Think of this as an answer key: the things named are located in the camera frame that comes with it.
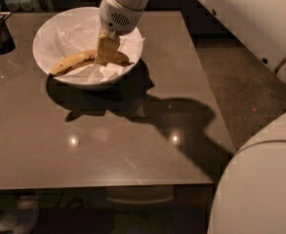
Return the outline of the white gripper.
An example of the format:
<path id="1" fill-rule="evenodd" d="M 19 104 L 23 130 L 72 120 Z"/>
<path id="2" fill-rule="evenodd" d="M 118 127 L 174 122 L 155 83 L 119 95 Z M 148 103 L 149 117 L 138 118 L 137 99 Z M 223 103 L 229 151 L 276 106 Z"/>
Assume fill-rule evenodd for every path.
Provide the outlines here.
<path id="1" fill-rule="evenodd" d="M 123 7 L 116 0 L 102 0 L 100 5 L 101 35 L 98 38 L 95 63 L 107 65 L 116 60 L 120 35 L 131 33 L 137 26 L 143 11 Z"/>

